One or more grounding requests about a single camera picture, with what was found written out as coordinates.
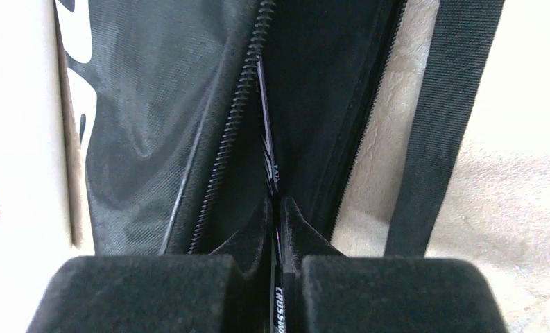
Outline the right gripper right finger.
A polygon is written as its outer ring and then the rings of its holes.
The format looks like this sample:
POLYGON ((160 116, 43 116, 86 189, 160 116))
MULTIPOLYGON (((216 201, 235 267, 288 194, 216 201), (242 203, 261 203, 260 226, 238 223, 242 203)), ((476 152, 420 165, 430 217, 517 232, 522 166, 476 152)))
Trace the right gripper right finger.
POLYGON ((280 201, 288 332, 505 332, 477 267, 457 259, 347 257, 280 201))

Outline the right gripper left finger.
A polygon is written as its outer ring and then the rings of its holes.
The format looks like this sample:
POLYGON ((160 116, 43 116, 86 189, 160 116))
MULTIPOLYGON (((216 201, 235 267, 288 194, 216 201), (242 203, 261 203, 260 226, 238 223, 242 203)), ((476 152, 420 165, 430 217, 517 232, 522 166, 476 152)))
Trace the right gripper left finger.
POLYGON ((28 331, 268 332, 271 213, 263 200, 208 255, 72 258, 28 331))

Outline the black racket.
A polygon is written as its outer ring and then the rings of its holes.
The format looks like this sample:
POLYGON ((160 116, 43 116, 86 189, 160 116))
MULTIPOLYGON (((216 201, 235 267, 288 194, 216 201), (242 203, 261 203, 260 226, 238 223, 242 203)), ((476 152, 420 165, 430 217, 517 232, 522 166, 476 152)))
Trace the black racket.
POLYGON ((285 289, 282 259, 282 245, 280 240, 280 195, 278 192, 278 170, 274 155, 273 138, 270 126, 270 114, 266 89, 266 77, 262 56, 257 56, 258 89, 263 117, 264 161, 268 189, 270 191, 273 217, 271 223, 273 239, 273 330, 272 332, 286 332, 285 289))

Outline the black CROSSWAY racket bag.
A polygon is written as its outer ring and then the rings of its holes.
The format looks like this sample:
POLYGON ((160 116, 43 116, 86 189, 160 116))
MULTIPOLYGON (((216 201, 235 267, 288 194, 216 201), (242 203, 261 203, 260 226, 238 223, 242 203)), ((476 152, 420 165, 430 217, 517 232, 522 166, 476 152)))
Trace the black CROSSWAY racket bag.
POLYGON ((94 250, 209 253, 270 192, 330 240, 405 1, 56 1, 94 250))

